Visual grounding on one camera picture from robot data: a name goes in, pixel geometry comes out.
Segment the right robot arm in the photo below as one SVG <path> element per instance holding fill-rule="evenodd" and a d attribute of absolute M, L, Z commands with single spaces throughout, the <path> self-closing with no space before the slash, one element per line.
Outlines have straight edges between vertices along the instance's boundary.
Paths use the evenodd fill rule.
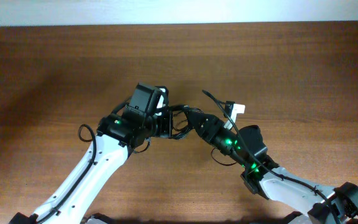
<path fill-rule="evenodd" d="M 345 223 L 358 218 L 358 186 L 321 185 L 291 174 L 268 154 L 257 125 L 238 133 L 212 114 L 187 112 L 198 136 L 244 168 L 241 178 L 253 194 L 294 208 L 301 215 L 292 223 Z"/>

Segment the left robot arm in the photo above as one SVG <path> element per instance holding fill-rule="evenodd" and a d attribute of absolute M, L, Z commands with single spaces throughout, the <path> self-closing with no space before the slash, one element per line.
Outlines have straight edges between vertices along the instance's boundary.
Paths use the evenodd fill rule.
<path fill-rule="evenodd" d="M 81 161 L 32 215 L 16 213 L 11 223 L 80 223 L 104 184 L 135 149 L 158 136 L 168 112 L 168 89 L 138 83 L 133 95 L 103 117 Z"/>

